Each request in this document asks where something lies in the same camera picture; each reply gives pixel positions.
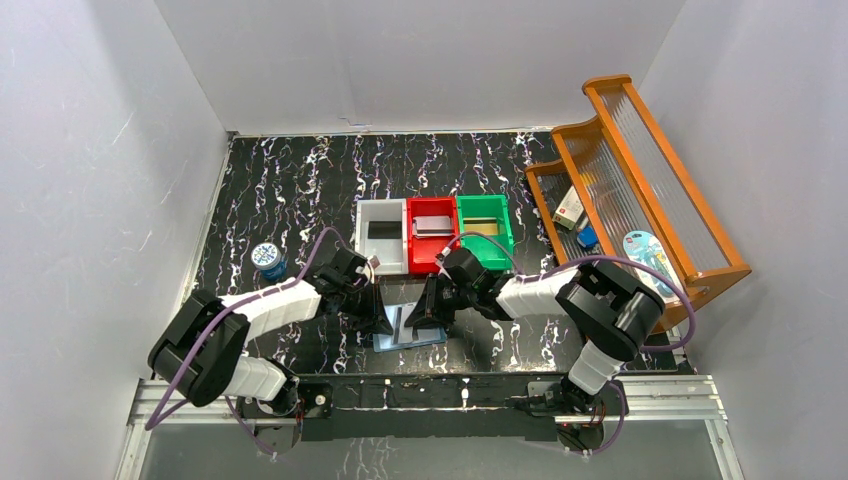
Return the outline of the blue card holder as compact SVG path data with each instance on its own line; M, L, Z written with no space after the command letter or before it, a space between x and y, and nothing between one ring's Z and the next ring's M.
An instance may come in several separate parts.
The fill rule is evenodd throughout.
M414 307L414 303L406 303L387 305L384 308L393 332L389 335L375 334L372 336L373 348L376 353L441 344L447 341L445 329L442 327L420 329L405 326L405 321Z

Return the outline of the white credit card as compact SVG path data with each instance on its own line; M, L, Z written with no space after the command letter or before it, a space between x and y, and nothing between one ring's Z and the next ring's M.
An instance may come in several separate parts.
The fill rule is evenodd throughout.
M421 215L412 219L415 238L452 237L455 235L454 219L449 215Z

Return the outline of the red plastic bin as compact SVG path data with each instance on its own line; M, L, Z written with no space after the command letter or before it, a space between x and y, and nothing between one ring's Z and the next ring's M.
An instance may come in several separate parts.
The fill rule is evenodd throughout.
M452 237L415 238L412 219L421 215L449 215L454 219L455 235ZM407 260L410 275L437 273L436 256L448 242L459 234L458 210L454 197L411 197L406 199Z

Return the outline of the white plastic bin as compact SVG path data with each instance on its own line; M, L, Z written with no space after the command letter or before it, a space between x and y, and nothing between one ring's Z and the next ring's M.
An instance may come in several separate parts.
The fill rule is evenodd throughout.
M407 233L404 198L357 202L355 250L368 259L376 259L378 276L409 273Z

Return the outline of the green plastic bin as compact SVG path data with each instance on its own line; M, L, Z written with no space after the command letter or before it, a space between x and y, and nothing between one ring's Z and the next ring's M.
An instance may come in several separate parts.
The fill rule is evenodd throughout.
M461 246L470 250L489 270L510 269L514 238L507 198L504 195L461 195L457 197L457 212L461 233L477 232L500 245L496 247L489 240L470 235L461 239Z

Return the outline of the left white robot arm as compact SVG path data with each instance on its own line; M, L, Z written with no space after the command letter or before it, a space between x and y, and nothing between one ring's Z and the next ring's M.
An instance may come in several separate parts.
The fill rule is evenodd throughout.
M244 355L244 347L287 325L338 313L356 331L391 333L375 282L379 264L374 255L341 247L302 279L272 288L229 297L196 290L151 348L147 364L196 407L221 396L243 397L286 416L300 401L298 377L275 360Z

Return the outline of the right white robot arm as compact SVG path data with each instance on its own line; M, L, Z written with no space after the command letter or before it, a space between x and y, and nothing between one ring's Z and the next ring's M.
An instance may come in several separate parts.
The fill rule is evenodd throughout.
M638 278L607 259L593 259L549 275L525 276L485 268L467 248L450 251L442 270L427 277L405 320L407 328L446 326L459 310L512 321L534 315L565 315L585 345L562 381L565 405L590 413L603 388L632 361L664 314L664 300Z

